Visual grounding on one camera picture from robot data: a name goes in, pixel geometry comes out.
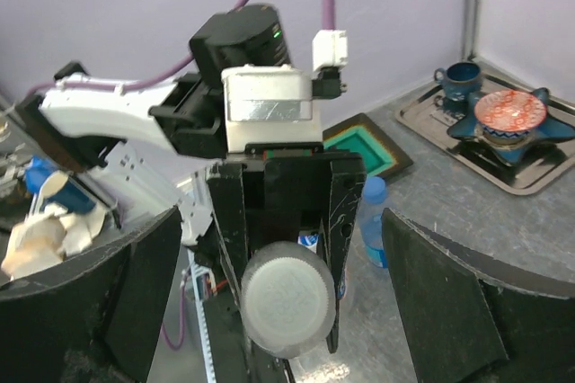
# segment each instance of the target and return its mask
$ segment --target bottle cap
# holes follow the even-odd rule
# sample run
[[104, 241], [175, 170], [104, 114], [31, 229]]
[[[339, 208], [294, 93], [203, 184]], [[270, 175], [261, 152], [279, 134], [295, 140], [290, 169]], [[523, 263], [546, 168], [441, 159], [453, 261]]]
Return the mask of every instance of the bottle cap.
[[362, 196], [367, 203], [374, 205], [383, 203], [387, 198], [387, 188], [385, 187], [385, 181], [379, 176], [372, 176], [367, 178], [363, 187]]

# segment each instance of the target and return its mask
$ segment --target blue bottle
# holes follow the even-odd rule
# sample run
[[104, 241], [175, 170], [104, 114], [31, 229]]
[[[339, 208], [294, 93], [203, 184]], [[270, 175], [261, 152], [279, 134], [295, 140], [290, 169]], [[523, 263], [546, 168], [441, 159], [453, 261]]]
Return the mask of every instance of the blue bottle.
[[388, 203], [386, 199], [385, 181], [378, 176], [367, 178], [359, 204], [357, 223], [369, 261], [380, 268], [387, 268], [381, 231], [381, 216]]

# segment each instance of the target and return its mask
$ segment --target white robot arm segment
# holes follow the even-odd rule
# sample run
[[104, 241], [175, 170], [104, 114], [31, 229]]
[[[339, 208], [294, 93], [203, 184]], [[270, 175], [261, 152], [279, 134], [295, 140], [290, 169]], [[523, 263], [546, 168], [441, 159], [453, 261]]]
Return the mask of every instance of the white robot arm segment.
[[[67, 81], [127, 83], [84, 75], [70, 76]], [[184, 245], [195, 245], [212, 223], [211, 202], [209, 194], [205, 193], [203, 171], [192, 175], [194, 192], [190, 196], [156, 172], [129, 144], [131, 139], [137, 139], [173, 151], [155, 119], [148, 115], [148, 110], [161, 104], [174, 87], [175, 84], [166, 82], [129, 94], [56, 88], [46, 93], [40, 111], [64, 136], [106, 136], [127, 140], [126, 143], [119, 142], [106, 155], [105, 167], [94, 167], [87, 173], [110, 193], [116, 194], [120, 208], [121, 203], [130, 206], [130, 219], [124, 219], [124, 222], [145, 215], [155, 216], [177, 205], [182, 217], [181, 241]]]

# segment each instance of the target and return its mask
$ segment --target round white cap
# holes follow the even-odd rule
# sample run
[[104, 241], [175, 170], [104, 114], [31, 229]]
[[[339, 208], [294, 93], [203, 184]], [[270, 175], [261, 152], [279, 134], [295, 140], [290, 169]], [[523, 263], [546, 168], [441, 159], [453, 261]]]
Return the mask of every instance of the round white cap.
[[263, 350], [295, 358], [332, 330], [333, 277], [325, 262], [302, 245], [267, 245], [246, 266], [241, 312], [246, 333]]

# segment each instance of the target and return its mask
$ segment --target blue cup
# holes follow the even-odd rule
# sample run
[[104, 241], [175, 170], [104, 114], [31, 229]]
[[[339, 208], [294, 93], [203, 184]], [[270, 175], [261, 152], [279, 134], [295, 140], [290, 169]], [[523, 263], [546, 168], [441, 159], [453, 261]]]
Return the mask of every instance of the blue cup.
[[24, 171], [24, 183], [26, 184], [26, 189], [30, 194], [36, 194], [40, 192], [42, 184], [48, 179], [48, 177], [56, 172], [58, 168], [53, 165], [49, 160], [44, 160], [34, 156], [31, 163]]
[[55, 202], [69, 212], [85, 215], [96, 206], [80, 188], [73, 184], [67, 174], [56, 171], [40, 188], [40, 195], [47, 202]]
[[466, 100], [467, 95], [482, 89], [482, 70], [473, 62], [458, 62], [445, 70], [438, 68], [433, 79], [442, 86], [446, 98], [455, 102]]

